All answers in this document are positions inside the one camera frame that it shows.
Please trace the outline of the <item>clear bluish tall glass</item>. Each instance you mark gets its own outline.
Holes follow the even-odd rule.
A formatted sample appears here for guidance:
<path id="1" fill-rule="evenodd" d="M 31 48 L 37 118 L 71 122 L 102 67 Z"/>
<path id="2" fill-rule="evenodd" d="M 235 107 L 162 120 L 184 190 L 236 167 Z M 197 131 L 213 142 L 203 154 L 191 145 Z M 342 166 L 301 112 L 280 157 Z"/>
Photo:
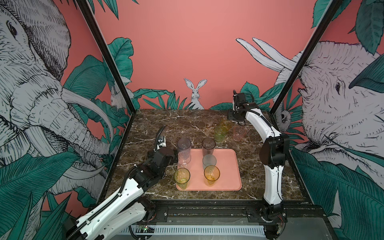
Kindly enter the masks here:
<path id="1" fill-rule="evenodd" d="M 179 153 L 191 153 L 192 143 L 189 138 L 183 137 L 178 140 L 177 147 Z"/>

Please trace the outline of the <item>tall yellow glass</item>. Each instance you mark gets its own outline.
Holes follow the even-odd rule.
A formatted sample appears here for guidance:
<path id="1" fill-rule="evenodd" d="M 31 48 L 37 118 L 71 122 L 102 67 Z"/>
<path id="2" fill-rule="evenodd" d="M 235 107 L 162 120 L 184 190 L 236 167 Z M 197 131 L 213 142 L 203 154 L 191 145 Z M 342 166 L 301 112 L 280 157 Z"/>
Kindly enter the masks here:
<path id="1" fill-rule="evenodd" d="M 214 165 L 209 165 L 204 169 L 205 183 L 207 186 L 213 186 L 217 180 L 220 178 L 221 172 L 218 167 Z"/>

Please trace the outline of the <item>dark brown glass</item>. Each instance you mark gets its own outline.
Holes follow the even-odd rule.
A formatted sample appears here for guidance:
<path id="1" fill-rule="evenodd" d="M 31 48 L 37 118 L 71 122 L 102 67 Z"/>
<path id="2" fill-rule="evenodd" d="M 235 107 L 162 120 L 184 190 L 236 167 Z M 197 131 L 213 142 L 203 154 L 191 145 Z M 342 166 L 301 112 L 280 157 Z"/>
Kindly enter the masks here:
<path id="1" fill-rule="evenodd" d="M 202 141 L 203 156 L 212 155 L 216 147 L 216 141 L 213 138 L 205 138 Z"/>

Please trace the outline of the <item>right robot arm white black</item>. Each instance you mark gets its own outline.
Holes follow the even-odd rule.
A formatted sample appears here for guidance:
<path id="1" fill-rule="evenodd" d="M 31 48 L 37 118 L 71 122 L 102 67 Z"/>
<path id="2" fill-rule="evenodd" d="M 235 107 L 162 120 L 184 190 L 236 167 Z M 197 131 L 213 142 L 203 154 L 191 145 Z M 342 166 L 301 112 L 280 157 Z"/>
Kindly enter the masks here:
<path id="1" fill-rule="evenodd" d="M 261 217 L 267 223 L 282 219 L 282 176 L 289 155 L 290 138 L 267 120 L 256 103 L 248 102 L 244 93 L 233 91 L 233 108 L 228 111 L 228 119 L 250 122 L 262 138 L 259 159 L 265 169 L 265 192 Z"/>

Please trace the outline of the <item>frosted teal glass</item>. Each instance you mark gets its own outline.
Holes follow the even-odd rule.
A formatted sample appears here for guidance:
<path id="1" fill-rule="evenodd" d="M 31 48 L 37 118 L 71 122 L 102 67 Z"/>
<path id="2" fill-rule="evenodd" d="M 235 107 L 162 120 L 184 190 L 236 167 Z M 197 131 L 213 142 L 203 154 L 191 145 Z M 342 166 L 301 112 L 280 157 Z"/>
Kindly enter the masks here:
<path id="1" fill-rule="evenodd" d="M 208 166 L 215 166 L 217 164 L 217 158 L 214 155 L 207 154 L 203 157 L 203 168 Z"/>

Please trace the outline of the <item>pink square tray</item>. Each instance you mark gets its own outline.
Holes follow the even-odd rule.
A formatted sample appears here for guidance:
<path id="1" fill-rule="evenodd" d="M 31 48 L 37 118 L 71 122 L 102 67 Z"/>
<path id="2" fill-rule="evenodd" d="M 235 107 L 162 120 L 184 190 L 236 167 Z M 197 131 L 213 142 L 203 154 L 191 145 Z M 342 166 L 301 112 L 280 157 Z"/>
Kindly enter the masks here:
<path id="1" fill-rule="evenodd" d="M 202 149 L 191 149 L 192 160 L 187 165 L 191 177 L 185 191 L 239 191 L 242 188 L 236 152 L 232 149 L 215 149 L 219 179 L 208 185 L 204 176 Z"/>

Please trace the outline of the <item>clear short glass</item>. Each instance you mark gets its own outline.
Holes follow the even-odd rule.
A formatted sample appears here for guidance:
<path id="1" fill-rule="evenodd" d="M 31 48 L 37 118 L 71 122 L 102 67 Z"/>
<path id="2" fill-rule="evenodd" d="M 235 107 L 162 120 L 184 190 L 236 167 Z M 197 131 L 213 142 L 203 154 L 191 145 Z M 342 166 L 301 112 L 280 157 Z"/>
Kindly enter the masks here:
<path id="1" fill-rule="evenodd" d="M 187 168 L 188 164 L 191 162 L 191 154 L 190 153 L 179 153 L 178 154 L 178 169 Z"/>

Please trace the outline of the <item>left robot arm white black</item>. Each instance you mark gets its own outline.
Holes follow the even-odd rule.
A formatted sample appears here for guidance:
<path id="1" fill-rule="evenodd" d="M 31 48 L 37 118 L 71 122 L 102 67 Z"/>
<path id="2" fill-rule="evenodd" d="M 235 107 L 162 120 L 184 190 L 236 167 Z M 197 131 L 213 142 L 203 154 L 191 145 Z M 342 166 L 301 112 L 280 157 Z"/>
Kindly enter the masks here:
<path id="1" fill-rule="evenodd" d="M 156 185 L 166 168 L 177 162 L 177 150 L 161 147 L 133 166 L 122 185 L 90 213 L 78 218 L 66 233 L 67 240 L 110 240 L 123 229 L 155 216 L 155 204 L 145 192 Z"/>

